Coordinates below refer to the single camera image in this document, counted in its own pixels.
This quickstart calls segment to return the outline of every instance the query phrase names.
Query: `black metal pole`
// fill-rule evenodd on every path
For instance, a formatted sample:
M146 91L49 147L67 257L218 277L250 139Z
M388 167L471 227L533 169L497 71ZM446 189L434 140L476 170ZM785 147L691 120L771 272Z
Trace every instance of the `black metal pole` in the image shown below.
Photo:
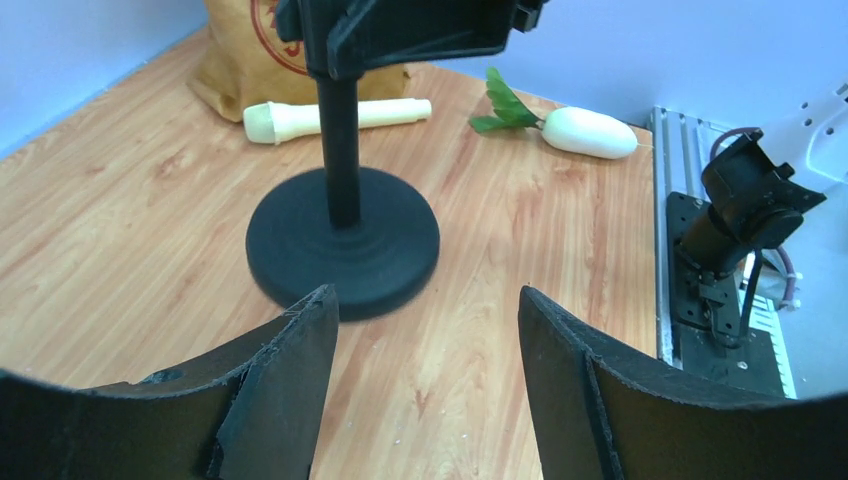
M330 223L350 228L360 220L358 78L316 81Z

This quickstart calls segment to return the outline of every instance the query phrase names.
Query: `black mount bracket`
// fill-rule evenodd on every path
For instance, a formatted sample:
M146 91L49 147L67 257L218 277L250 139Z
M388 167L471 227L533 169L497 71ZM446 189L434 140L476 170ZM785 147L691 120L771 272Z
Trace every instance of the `black mount bracket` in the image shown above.
M679 254L692 223L709 208L700 199L673 192L668 196L669 276L674 351L683 370L725 385L783 396L783 383L771 335L748 328L750 302L756 291L752 273L746 290L747 316L739 310L734 277L716 278Z

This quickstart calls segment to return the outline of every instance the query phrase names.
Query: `red logo on sack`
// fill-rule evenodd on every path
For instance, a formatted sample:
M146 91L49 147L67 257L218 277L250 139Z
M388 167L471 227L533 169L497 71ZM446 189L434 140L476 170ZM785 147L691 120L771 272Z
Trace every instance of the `red logo on sack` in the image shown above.
M305 59L301 55L303 42L283 42L277 36L276 18L274 12L277 10L279 0L250 0L250 17L253 21L253 30L259 37L259 43L265 48L271 57L280 65L292 72L308 75Z

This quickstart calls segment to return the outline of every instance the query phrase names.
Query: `light blue wall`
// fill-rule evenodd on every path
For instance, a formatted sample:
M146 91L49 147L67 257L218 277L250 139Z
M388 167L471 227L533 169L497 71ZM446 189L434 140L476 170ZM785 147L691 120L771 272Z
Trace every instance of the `light blue wall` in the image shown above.
M202 0L3 2L0 159L201 27Z
M0 158L199 28L202 0L20 0L0 16ZM550 0L494 58L440 62L643 124L760 124L848 74L848 1Z
M550 0L495 58L443 66L644 124L648 110L728 126L794 109L848 75L846 0Z

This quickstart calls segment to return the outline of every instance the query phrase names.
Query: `wooden table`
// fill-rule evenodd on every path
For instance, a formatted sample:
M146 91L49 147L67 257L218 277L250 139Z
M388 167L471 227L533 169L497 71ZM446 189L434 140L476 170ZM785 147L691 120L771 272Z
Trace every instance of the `wooden table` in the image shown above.
M245 230L272 187L321 164L320 139L253 145L214 115L185 86L205 45L190 38L0 163L3 367L135 382L279 313ZM430 201L442 255L404 308L342 326L313 477L540 478L519 289L655 354L652 151L609 162L536 131L481 137L467 119L490 111L483 82L410 70L432 118L362 132L361 158Z

